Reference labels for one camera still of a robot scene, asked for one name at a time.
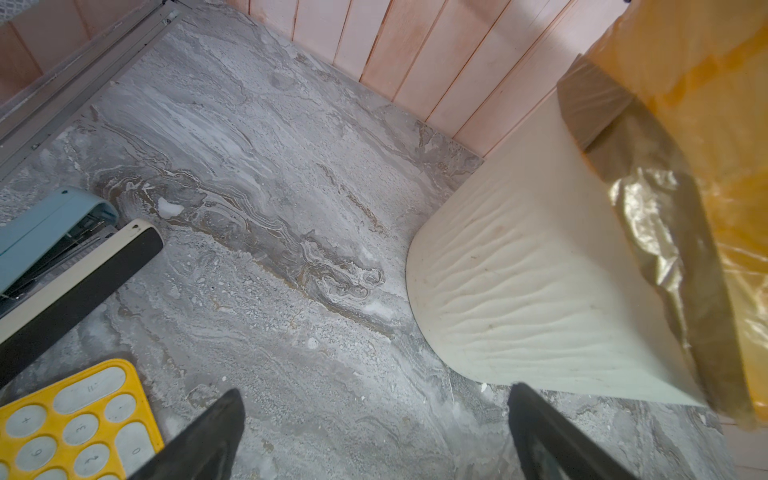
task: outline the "stapler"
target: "stapler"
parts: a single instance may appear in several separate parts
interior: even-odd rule
[[[63,187],[0,228],[0,387],[157,255],[151,223]]]

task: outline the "gray marble surface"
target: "gray marble surface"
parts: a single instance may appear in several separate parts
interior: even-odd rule
[[[409,241],[481,162],[205,5],[0,190],[0,222],[75,185],[166,242],[2,400],[123,356],[166,440],[240,389],[235,478],[522,478],[508,388],[446,368],[406,295]],[[641,478],[733,477],[707,409],[544,395]]]

